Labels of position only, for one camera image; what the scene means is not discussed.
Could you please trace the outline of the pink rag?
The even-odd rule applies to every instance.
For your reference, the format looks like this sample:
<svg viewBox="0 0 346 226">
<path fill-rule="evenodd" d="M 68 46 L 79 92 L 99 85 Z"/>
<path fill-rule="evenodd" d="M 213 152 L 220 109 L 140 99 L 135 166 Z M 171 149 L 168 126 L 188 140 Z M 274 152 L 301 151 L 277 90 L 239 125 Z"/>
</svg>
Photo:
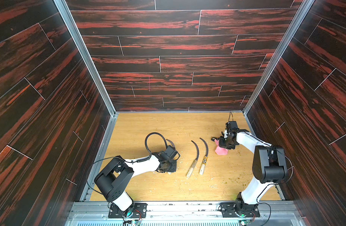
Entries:
<svg viewBox="0 0 346 226">
<path fill-rule="evenodd" d="M 219 139 L 217 139 L 216 137 L 211 138 L 211 140 L 213 142 L 215 142 L 215 144 L 217 145 L 216 149 L 215 149 L 215 153 L 217 155 L 227 155 L 228 154 L 228 149 L 222 148 L 219 146 Z"/>
</svg>

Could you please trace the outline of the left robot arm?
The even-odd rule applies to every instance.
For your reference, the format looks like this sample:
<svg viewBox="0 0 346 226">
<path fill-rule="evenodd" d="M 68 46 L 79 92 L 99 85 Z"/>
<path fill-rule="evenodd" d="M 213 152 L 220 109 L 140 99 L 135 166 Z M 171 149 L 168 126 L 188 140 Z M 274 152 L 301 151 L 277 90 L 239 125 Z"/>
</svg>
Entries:
<svg viewBox="0 0 346 226">
<path fill-rule="evenodd" d="M 94 182 L 107 202 L 113 203 L 128 216 L 134 208 L 133 199 L 127 194 L 130 180 L 146 172 L 176 172 L 176 156 L 180 154 L 169 145 L 165 151 L 154 152 L 147 159 L 125 160 L 114 157 L 95 177 Z"/>
</svg>

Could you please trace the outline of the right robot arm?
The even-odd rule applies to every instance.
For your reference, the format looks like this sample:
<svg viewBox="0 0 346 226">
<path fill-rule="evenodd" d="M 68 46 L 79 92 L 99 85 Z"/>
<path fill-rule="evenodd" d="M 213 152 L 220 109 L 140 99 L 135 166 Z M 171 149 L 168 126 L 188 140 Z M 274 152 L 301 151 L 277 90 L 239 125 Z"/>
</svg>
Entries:
<svg viewBox="0 0 346 226">
<path fill-rule="evenodd" d="M 288 177 L 284 149 L 262 141 L 248 130 L 239 129 L 236 121 L 229 121 L 225 126 L 219 138 L 211 138 L 219 148 L 233 150 L 243 145 L 254 154 L 253 178 L 247 188 L 237 195 L 231 209 L 238 217 L 259 217 L 258 205 L 262 196 Z"/>
</svg>

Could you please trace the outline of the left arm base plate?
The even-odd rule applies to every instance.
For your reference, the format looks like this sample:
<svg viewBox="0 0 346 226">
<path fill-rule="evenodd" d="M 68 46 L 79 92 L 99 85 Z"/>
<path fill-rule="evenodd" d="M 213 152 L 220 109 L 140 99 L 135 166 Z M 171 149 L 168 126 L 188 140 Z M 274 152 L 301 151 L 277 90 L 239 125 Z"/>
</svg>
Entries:
<svg viewBox="0 0 346 226">
<path fill-rule="evenodd" d="M 147 213 L 147 203 L 133 202 L 127 210 L 122 211 L 116 204 L 111 204 L 108 218 L 145 218 Z"/>
</svg>

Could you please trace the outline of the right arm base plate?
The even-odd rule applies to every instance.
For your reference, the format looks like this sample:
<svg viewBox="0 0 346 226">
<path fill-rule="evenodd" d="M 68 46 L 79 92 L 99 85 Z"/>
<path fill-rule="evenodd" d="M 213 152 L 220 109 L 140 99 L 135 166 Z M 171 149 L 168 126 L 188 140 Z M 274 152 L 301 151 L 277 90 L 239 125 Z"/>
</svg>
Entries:
<svg viewBox="0 0 346 226">
<path fill-rule="evenodd" d="M 221 202 L 218 209 L 224 218 L 260 217 L 258 204 Z"/>
</svg>

